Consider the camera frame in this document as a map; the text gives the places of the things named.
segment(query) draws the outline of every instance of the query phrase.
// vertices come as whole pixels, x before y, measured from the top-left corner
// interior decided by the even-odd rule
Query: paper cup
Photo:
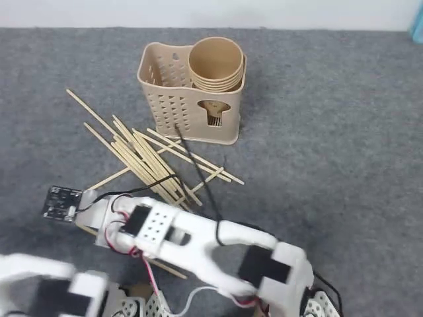
[[[191,79],[200,85],[233,83],[243,72],[243,57],[238,44],[228,38],[204,38],[188,56]]]

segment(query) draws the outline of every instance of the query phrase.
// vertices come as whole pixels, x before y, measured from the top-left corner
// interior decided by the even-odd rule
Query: beige plastic basket
[[[192,86],[188,70],[191,48],[150,43],[144,49],[137,77],[153,112],[156,130],[167,137],[178,137],[176,124],[186,139],[233,144],[239,133],[247,59],[235,90],[206,92]],[[221,108],[222,102],[227,105],[222,112],[208,110]]]

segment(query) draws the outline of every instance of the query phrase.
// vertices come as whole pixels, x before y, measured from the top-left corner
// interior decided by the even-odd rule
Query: cable
[[[189,202],[189,195],[188,192],[186,191],[186,188],[184,187],[184,183],[181,180],[181,177],[177,174],[170,174],[164,178],[161,178],[160,180],[157,180],[156,182],[151,183],[150,185],[146,185],[143,187],[138,187],[138,188],[133,188],[131,190],[124,190],[124,191],[120,191],[120,192],[106,192],[104,194],[99,195],[96,199],[93,200],[93,202],[88,205],[88,207],[83,208],[83,209],[77,209],[77,213],[82,213],[83,211],[88,210],[89,208],[91,208],[95,203],[98,203],[100,200],[102,200],[103,198],[110,196],[110,195],[122,195],[122,194],[132,194],[132,193],[136,193],[136,192],[142,192],[143,190],[149,190],[150,188],[159,185],[167,180],[170,180],[171,178],[175,178],[178,180],[180,187],[182,188],[182,191],[184,192],[184,195],[187,199],[187,201]]]
[[[151,282],[151,286],[153,287],[154,293],[157,296],[157,299],[160,301],[160,297],[159,297],[159,288],[157,286],[157,282],[154,278],[154,274],[153,274],[153,270],[151,269],[151,265],[150,263],[148,263],[148,261],[141,255],[141,258],[147,268],[147,272],[148,272],[148,276]],[[168,317],[181,317],[184,316],[188,310],[190,309],[191,306],[191,302],[192,299],[194,298],[194,295],[197,294],[200,291],[203,291],[205,289],[210,289],[210,290],[214,290],[217,292],[217,287],[213,287],[213,286],[203,286],[203,287],[198,287],[196,289],[194,289],[189,295],[188,295],[188,299],[186,301],[185,307],[184,309],[179,313],[179,314],[172,314],[171,312],[169,312],[168,310],[166,310],[163,305],[161,305],[162,309],[168,314]],[[248,300],[246,302],[241,302],[238,301],[234,296],[230,296],[230,299],[235,303],[235,305],[237,305],[238,307],[241,308],[250,308],[250,307],[254,307],[257,304],[257,297],[254,297],[252,300]]]
[[[212,191],[210,190],[210,187],[208,186],[208,183],[206,182],[206,178],[204,177],[202,171],[200,170],[200,167],[198,166],[197,162],[194,160],[194,157],[192,156],[191,150],[188,146],[188,143],[186,142],[186,140],[184,139],[184,137],[182,136],[182,133],[179,130],[179,127],[175,124],[174,128],[176,130],[176,132],[178,133],[178,136],[180,138],[180,141],[182,142],[182,145],[184,146],[185,150],[186,150],[186,154],[188,155],[188,157],[190,158],[190,160],[192,161],[192,164],[194,164],[197,174],[200,177],[203,185],[204,185],[204,189],[206,190],[207,196],[210,200],[211,203],[211,208],[213,209],[214,213],[216,214],[216,230],[215,230],[215,238],[217,243],[220,246],[224,246],[224,244],[222,243],[222,241],[219,238],[219,226],[220,226],[220,222],[223,220],[223,216],[219,211],[219,207],[217,206],[216,201],[214,200]]]
[[[339,293],[339,291],[335,288],[335,286],[333,286],[332,284],[330,284],[326,279],[324,279],[322,277],[322,275],[320,275],[319,273],[317,273],[315,270],[313,270],[313,274],[315,275],[315,277],[317,277],[318,279],[320,279],[327,287],[329,287],[332,291],[334,291],[334,293],[338,297],[339,315],[340,315],[340,317],[344,317],[344,311],[342,310],[342,297],[341,297],[341,294]]]
[[[241,308],[254,307],[257,305],[257,301],[258,301],[257,297],[254,297],[253,299],[245,300],[245,301],[237,300],[233,295],[230,295],[229,298],[235,303],[235,305]]]
[[[132,256],[132,255],[133,255],[133,253],[134,253],[134,252],[135,252],[135,250],[136,250],[136,247],[135,247],[135,246],[133,246],[133,247],[131,248],[131,250],[129,250],[128,252],[122,252],[122,251],[119,251],[118,249],[116,249],[116,248],[113,246],[113,244],[109,241],[108,236],[107,236],[107,229],[109,228],[109,226],[110,226],[112,223],[122,223],[122,224],[125,224],[126,222],[125,222],[125,221],[122,221],[122,220],[113,220],[113,221],[110,221],[110,222],[109,222],[109,224],[107,225],[107,227],[104,229],[104,239],[105,239],[105,241],[106,241],[106,243],[107,243],[108,247],[109,247],[109,248],[110,248],[113,252],[115,252],[115,253],[123,254],[123,255],[125,255],[125,256]]]
[[[120,195],[118,195],[118,197],[115,197],[114,199],[113,199],[113,202],[112,202],[112,205],[110,205],[110,210],[113,212],[113,213],[115,213],[116,212],[116,210],[115,210],[115,208],[114,208],[114,204],[116,203],[116,201],[119,199],[119,198],[121,198],[121,197],[133,197],[131,194],[127,194],[127,193],[125,193],[125,194],[120,194]]]

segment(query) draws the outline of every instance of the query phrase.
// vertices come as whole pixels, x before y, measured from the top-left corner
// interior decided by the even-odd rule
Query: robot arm
[[[111,197],[99,229],[99,245],[106,246],[103,233],[111,221],[119,219],[110,208],[114,199]],[[223,296],[258,296],[270,304],[273,316],[298,317],[303,313],[314,277],[302,249],[279,242],[266,232],[222,221],[218,234],[224,245],[250,246],[239,276],[234,277],[222,272],[212,260],[212,251],[219,246],[216,221],[148,197],[119,197],[115,209],[130,215],[124,226],[109,228],[108,235],[120,250],[135,246],[145,257],[192,272],[217,287]]]

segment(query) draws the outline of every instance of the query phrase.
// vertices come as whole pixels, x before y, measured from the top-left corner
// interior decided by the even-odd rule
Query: white wall
[[[407,30],[421,0],[0,0],[6,27]]]

